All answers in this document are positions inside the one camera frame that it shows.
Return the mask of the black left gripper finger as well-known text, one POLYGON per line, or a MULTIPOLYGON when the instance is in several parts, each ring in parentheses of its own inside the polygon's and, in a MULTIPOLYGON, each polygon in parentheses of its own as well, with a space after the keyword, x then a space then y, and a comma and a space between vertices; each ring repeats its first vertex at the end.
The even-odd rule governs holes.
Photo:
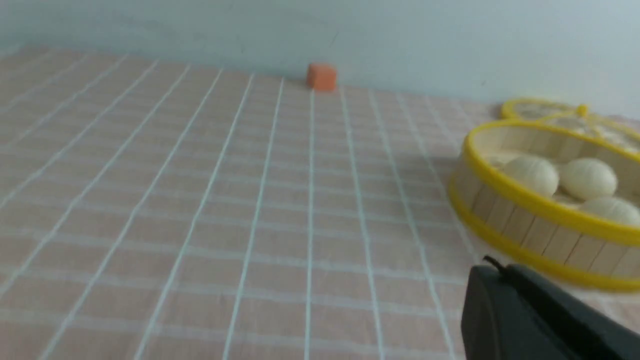
POLYGON ((468 360, 637 360, 638 333, 521 264, 471 267, 461 316, 468 360))

